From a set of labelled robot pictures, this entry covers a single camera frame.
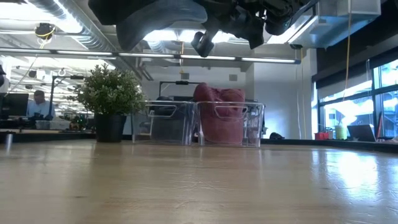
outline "white wall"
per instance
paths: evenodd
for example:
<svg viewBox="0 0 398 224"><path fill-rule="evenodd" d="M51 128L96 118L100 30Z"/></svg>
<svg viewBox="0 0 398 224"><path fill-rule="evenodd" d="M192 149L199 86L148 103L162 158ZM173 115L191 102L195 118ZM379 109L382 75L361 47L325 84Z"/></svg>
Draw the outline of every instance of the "white wall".
<svg viewBox="0 0 398 224"><path fill-rule="evenodd" d="M155 100L159 96L160 81L179 81L180 67L147 67L147 71L155 81L143 81L142 90L148 99ZM183 67L183 72L190 74L190 82L206 82L209 86L215 88L240 88L245 89L246 74L240 71L240 68L202 68L202 67ZM229 74L238 75L236 82L229 80ZM196 85L162 85L162 96L192 96Z"/></svg>
<svg viewBox="0 0 398 224"><path fill-rule="evenodd" d="M300 136L312 139L313 131L317 131L317 125L312 124L314 89L311 82L311 76L317 71L316 62L316 51L308 50L302 63L304 82L302 65L254 64L254 99L266 105L267 138L270 133L277 132L289 139L300 139Z"/></svg>
<svg viewBox="0 0 398 224"><path fill-rule="evenodd" d="M246 99L254 100L254 64L246 72Z"/></svg>

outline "air vent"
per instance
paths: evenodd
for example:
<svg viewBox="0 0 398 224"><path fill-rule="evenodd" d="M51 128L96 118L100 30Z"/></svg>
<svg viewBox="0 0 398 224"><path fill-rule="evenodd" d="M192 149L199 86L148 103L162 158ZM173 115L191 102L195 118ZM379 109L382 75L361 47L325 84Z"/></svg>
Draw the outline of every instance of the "air vent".
<svg viewBox="0 0 398 224"><path fill-rule="evenodd" d="M230 80L231 82L236 82L236 81L238 80L238 75L230 74L230 75L229 75L229 80Z"/></svg>
<svg viewBox="0 0 398 224"><path fill-rule="evenodd" d="M189 80L189 73L181 73L181 80Z"/></svg>

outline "red cloth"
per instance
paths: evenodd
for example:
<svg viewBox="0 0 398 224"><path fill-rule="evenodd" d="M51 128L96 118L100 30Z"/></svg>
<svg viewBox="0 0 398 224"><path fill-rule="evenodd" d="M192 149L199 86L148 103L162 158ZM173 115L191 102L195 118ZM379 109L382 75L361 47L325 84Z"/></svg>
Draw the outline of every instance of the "red cloth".
<svg viewBox="0 0 398 224"><path fill-rule="evenodd" d="M193 94L197 102L243 102L244 91L239 89L217 89L209 87L206 83L199 84ZM240 106L226 108L223 106ZM243 104L223 103L199 104L201 126L207 141L215 143L241 144L243 139Z"/></svg>

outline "person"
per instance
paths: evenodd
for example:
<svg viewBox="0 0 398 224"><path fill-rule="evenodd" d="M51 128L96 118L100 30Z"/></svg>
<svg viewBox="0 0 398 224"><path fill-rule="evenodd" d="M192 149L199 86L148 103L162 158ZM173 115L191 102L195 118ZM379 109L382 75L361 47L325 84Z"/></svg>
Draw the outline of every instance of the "person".
<svg viewBox="0 0 398 224"><path fill-rule="evenodd" d="M55 107L52 105L51 114L49 114L50 102L45 100L44 92L36 90L34 93L34 101L27 104L27 117L39 118L41 115L46 120L52 120L55 117Z"/></svg>
<svg viewBox="0 0 398 224"><path fill-rule="evenodd" d="M2 65L0 64L0 93L7 93L8 88L10 87L10 81L6 76L7 74L2 68Z"/></svg>

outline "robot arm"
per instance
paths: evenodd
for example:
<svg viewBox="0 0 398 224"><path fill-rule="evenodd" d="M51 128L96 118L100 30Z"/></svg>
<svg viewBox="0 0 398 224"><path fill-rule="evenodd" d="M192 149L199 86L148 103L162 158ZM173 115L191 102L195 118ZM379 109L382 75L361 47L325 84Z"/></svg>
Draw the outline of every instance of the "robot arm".
<svg viewBox="0 0 398 224"><path fill-rule="evenodd" d="M249 41L251 49L264 43L265 30L283 34L319 0L89 0L89 7L103 25L116 25L124 50L133 47L149 32L177 21L201 22L193 48L207 57L219 30Z"/></svg>
<svg viewBox="0 0 398 224"><path fill-rule="evenodd" d="M248 40L254 49L264 43L264 25L269 34L281 35L319 0L195 1L205 7L208 20L203 24L206 32L197 32L192 46L200 56L207 57L218 30Z"/></svg>

